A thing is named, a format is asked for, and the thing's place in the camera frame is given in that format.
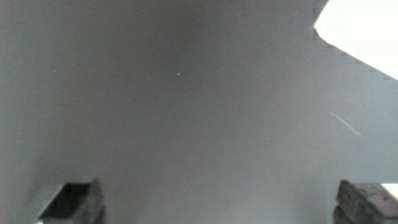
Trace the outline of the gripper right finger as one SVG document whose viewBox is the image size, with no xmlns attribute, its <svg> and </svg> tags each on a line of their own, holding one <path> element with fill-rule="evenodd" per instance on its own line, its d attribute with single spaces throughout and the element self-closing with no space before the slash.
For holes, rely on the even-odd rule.
<svg viewBox="0 0 398 224">
<path fill-rule="evenodd" d="M 335 224 L 398 224 L 398 183 L 340 182 Z"/>
</svg>

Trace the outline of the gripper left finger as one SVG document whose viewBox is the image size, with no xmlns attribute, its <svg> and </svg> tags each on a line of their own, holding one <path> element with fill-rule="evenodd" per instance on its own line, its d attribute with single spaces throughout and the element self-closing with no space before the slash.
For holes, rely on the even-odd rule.
<svg viewBox="0 0 398 224">
<path fill-rule="evenodd" d="M 43 224 L 107 224 L 100 180 L 68 183 L 40 214 Z"/>
</svg>

